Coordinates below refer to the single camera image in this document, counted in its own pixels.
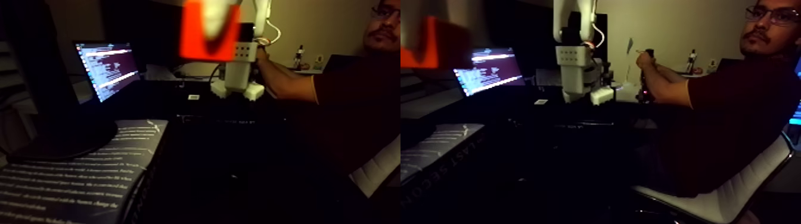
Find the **person's left hand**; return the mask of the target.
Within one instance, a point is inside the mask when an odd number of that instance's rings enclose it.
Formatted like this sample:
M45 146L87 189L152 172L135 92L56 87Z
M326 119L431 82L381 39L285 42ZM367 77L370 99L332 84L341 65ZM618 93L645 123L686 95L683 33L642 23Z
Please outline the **person's left hand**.
M648 51L638 51L638 53L636 64L643 72L657 71L657 64L651 53Z

